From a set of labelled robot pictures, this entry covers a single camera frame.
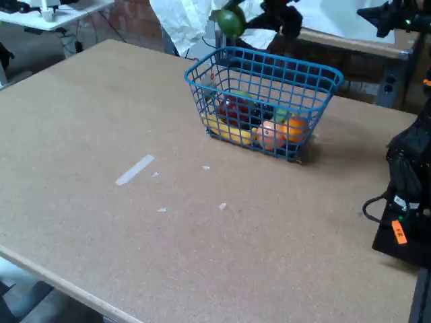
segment metal frame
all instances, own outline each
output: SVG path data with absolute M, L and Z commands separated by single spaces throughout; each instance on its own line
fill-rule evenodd
M 415 293 L 408 323 L 431 322 L 431 271 L 421 268 L 416 281 Z

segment white tape strip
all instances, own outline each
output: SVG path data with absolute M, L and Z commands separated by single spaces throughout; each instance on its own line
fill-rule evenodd
M 146 155 L 139 162 L 137 162 L 130 170 L 125 172 L 115 183 L 118 186 L 121 186 L 130 182 L 132 178 L 138 175 L 138 173 L 142 171 L 145 167 L 147 167 L 153 160 L 154 160 L 153 156 Z

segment white paper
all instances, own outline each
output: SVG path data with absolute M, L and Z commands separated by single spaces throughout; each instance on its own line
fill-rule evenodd
M 228 0 L 150 0 L 161 25 L 171 37 L 180 56 L 200 41 L 213 10 L 221 9 Z M 382 5 L 385 0 L 300 0 L 291 2 L 304 16 L 303 26 L 336 36 L 393 44 L 394 32 L 386 38 L 376 36 L 377 29 L 356 11 Z M 246 20 L 262 13 L 262 0 L 246 0 L 240 4 Z M 242 39 L 258 49 L 266 49 L 275 36 L 271 30 L 246 30 Z
M 150 0 L 150 5 L 180 56 L 205 35 L 205 27 L 213 10 L 220 10 L 228 0 Z M 249 21 L 263 11 L 262 0 L 248 0 L 240 4 Z M 271 30 L 246 30 L 241 37 L 258 49 L 266 49 L 273 40 Z
M 134 178 L 140 171 L 142 171 L 145 167 L 147 167 L 152 161 L 154 157 L 151 155 L 146 155 L 139 162 L 137 162 L 130 170 L 125 172 L 115 183 L 118 186 L 122 186 L 128 183 L 132 178 Z

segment white table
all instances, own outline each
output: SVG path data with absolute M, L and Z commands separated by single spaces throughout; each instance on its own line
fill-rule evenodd
M 0 21 L 9 22 L 11 24 L 20 25 L 23 27 L 35 28 L 47 32 L 53 32 L 57 28 L 65 28 L 95 11 L 101 11 L 115 4 L 115 0 L 81 0 L 71 5 L 61 5 L 54 14 L 52 22 L 46 22 L 38 11 L 29 13 L 5 13 L 0 11 Z M 68 30 L 65 36 L 61 38 L 65 57 L 71 56 L 75 52 L 75 33 L 73 30 Z M 0 89 L 5 87 L 7 79 L 5 72 L 0 68 Z

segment orange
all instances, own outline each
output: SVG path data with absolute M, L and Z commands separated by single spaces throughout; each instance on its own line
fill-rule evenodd
M 285 127 L 288 128 L 289 133 L 287 140 L 291 143 L 303 143 L 306 134 L 310 131 L 306 118 L 300 116 L 291 116 L 286 122 Z

